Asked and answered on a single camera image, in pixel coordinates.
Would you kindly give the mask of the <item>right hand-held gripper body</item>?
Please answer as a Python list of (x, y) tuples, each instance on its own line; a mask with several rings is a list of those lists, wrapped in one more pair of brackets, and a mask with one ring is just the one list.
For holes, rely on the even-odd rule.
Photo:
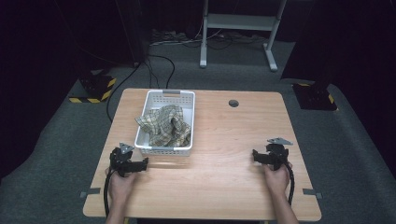
[(282, 137), (276, 137), (267, 140), (266, 152), (272, 157), (271, 162), (273, 170), (278, 170), (282, 164), (288, 163), (289, 150), (285, 145), (292, 146), (293, 143)]

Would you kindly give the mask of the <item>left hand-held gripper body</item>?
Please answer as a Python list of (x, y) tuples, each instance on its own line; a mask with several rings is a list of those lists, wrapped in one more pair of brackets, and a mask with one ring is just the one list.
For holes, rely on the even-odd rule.
[(117, 171), (121, 177), (125, 177), (127, 173), (134, 173), (136, 168), (131, 161), (133, 153), (134, 147), (120, 143), (110, 153), (110, 169)]

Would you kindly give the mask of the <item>plaid cloth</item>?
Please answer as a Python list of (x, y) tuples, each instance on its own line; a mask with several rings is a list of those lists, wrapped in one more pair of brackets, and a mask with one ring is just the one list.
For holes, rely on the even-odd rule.
[(179, 105), (151, 109), (147, 115), (135, 121), (149, 135), (150, 146), (186, 147), (191, 142), (191, 126), (184, 121), (183, 110)]

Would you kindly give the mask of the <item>white plastic basket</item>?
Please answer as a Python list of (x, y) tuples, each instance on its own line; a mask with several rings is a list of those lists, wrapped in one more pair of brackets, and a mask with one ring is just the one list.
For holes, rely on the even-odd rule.
[(179, 105), (183, 110), (184, 121), (191, 126), (191, 142), (186, 147), (154, 147), (149, 145), (149, 135), (144, 133), (138, 125), (134, 146), (139, 148), (143, 154), (150, 155), (172, 155), (189, 156), (193, 144), (195, 93), (193, 91), (148, 91), (141, 117), (147, 115), (151, 109), (159, 109), (166, 105)]

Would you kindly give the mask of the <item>person's left hand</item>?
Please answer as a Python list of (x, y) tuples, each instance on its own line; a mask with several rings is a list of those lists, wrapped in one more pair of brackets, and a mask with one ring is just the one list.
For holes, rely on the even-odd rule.
[(125, 203), (132, 193), (137, 173), (129, 173), (125, 177), (114, 171), (110, 177), (109, 195), (113, 203)]

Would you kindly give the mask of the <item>person's right hand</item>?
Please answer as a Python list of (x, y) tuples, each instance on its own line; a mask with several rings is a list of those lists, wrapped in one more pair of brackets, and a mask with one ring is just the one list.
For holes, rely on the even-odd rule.
[(272, 196), (285, 197), (285, 191), (290, 183), (290, 164), (282, 164), (279, 169), (272, 170), (269, 165), (264, 165), (264, 179)]

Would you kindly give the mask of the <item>black yellow striped stand base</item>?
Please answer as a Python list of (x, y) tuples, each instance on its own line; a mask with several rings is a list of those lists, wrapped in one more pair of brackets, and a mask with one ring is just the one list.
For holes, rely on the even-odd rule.
[(295, 83), (292, 85), (293, 91), (301, 109), (334, 111), (337, 105), (327, 90), (327, 86), (319, 83), (303, 84)]
[(96, 75), (90, 72), (87, 76), (80, 77), (78, 82), (86, 92), (86, 96), (69, 96), (68, 100), (74, 104), (98, 104), (109, 98), (116, 79), (107, 76), (106, 71), (101, 71)]

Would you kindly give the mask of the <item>white metal stand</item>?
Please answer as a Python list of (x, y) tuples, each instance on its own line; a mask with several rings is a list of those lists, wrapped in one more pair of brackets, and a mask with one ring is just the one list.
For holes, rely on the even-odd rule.
[(199, 65), (207, 66), (207, 33), (208, 29), (231, 29), (269, 32), (270, 36), (266, 43), (262, 44), (267, 62), (272, 72), (277, 71), (276, 60), (272, 52), (279, 24), (282, 20), (283, 11), (288, 0), (279, 0), (279, 7), (275, 16), (249, 16), (216, 14), (209, 12), (209, 0), (204, 0), (203, 28)]

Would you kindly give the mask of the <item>grey table bracket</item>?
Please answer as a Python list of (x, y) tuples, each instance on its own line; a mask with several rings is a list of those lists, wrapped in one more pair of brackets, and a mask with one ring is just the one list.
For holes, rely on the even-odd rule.
[(100, 188), (85, 189), (79, 194), (79, 197), (81, 199), (85, 199), (90, 194), (99, 194), (100, 190), (101, 190)]
[(314, 189), (303, 189), (304, 195), (315, 196), (317, 199), (323, 199), (323, 195), (321, 192), (317, 192)]

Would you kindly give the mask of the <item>black upright post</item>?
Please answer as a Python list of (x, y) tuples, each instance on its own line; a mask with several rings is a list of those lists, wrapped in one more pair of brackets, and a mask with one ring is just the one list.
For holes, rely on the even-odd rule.
[(140, 0), (115, 0), (133, 64), (145, 61)]

